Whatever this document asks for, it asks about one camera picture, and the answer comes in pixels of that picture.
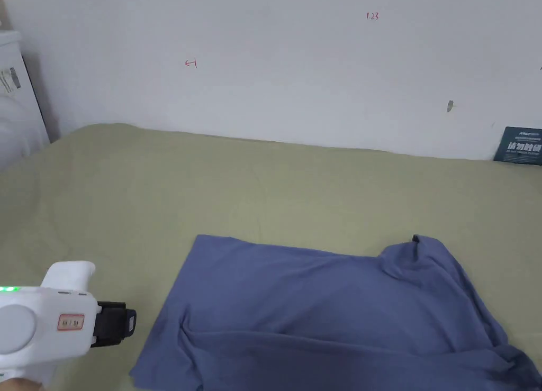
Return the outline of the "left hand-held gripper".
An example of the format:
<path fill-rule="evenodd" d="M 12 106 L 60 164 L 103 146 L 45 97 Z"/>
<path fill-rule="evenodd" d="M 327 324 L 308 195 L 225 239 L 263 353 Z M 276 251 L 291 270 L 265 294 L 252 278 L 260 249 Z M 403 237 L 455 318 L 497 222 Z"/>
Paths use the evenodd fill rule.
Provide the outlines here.
<path fill-rule="evenodd" d="M 94 272 L 89 261 L 56 262 L 40 286 L 1 287 L 1 379 L 51 379 L 60 363 L 133 336 L 136 311 L 98 301 Z"/>

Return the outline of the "person's left hand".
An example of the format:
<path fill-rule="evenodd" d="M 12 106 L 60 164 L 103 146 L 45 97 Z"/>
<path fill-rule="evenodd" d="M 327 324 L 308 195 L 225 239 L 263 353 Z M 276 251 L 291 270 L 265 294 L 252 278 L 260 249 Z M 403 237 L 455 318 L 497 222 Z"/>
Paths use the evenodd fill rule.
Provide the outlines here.
<path fill-rule="evenodd" d="M 10 378 L 0 383 L 0 391 L 45 391 L 41 383 L 25 378 Z"/>

